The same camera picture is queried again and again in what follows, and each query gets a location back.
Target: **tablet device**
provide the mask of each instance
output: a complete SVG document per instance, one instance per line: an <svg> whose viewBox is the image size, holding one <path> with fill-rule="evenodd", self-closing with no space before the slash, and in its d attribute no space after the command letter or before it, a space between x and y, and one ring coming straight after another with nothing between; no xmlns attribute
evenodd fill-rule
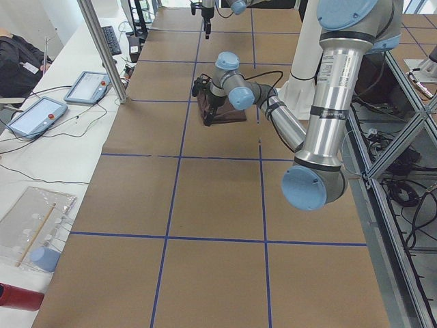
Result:
<svg viewBox="0 0 437 328"><path fill-rule="evenodd" d="M95 105L106 94L110 82L105 73L82 72L68 90L64 101L69 104Z"/></svg>
<svg viewBox="0 0 437 328"><path fill-rule="evenodd" d="M41 97L18 117L14 118L6 128L17 137L35 139L55 123L68 109L68 106L48 97Z"/></svg>

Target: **red object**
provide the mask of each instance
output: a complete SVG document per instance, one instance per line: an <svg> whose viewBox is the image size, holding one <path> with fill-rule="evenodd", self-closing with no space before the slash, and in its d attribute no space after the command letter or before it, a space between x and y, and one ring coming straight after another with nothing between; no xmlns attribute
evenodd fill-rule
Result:
<svg viewBox="0 0 437 328"><path fill-rule="evenodd" d="M0 306L27 311L40 309L44 294L0 283Z"/></svg>

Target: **keyboard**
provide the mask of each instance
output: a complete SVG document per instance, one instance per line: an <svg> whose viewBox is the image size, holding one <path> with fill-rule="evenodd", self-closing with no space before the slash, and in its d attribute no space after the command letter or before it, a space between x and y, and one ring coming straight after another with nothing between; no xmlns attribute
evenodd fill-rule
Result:
<svg viewBox="0 0 437 328"><path fill-rule="evenodd" d="M102 27L102 30L104 38L109 46L109 50L111 51L111 55L114 56L122 53L117 36L115 36L114 28L112 26L104 26Z"/></svg>

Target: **wooden stick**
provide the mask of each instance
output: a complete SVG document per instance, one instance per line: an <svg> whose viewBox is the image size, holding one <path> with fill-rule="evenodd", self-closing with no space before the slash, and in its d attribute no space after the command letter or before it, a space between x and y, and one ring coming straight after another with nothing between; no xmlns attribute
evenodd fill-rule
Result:
<svg viewBox="0 0 437 328"><path fill-rule="evenodd" d="M53 203L52 206L50 207L50 210L48 210L46 216L44 217L44 220L42 220L40 226L38 227L38 229L35 231L35 234L32 236L32 239L30 240L28 246L26 247L24 253L21 255L21 258L16 262L15 266L19 267L21 262L25 259L27 253L30 250L30 247L32 247L33 243L35 242L36 237L38 237L38 235L41 232L42 227L44 227L44 224L46 224L48 218L51 216L53 210L56 207L56 203Z"/></svg>

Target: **white table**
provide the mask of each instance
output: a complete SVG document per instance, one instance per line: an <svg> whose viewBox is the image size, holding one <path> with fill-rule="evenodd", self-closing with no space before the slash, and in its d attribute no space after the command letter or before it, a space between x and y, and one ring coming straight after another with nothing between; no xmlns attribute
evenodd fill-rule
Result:
<svg viewBox="0 0 437 328"><path fill-rule="evenodd" d="M101 26L112 25L118 36L119 24L125 20L123 12L120 11L116 18L101 18L100 24ZM123 53L115 56L115 58L117 60L117 70L121 72L125 65L122 58L128 59L128 41L125 35L121 35L119 43ZM65 45L34 91L38 92L60 85L72 85L82 71L85 70L104 72L102 60L84 23ZM67 91L68 89L60 89L40 95L63 101ZM31 97L22 108L26 109L36 100L35 96ZM100 157L102 145L108 136L119 107L115 91L109 90L104 99L100 101L100 104L107 110L107 114L95 122L84 136L80 138L65 135L54 138L41 137L21 150L0 155L0 164L17 169L34 178L89 182ZM68 107L68 112L55 124L73 118L88 108L79 105L69 105ZM104 109L99 106L92 107L89 111L80 115L79 119L70 120L46 134L68 133L80 135L91 121L100 117L103 113ZM5 141L13 137L13 134L9 131L5 130L3 132L0 136L0 152L15 149L24 144L18 140ZM87 185L83 184L47 184L32 181L18 173L0 167L0 218L4 217L29 186L77 196L76 204L69 214L71 218L76 217L87 190ZM45 292L50 280L51 274L49 273L27 271L0 264L0 282L4 284ZM28 328L32 326L37 313L0 307L1 327Z"/></svg>

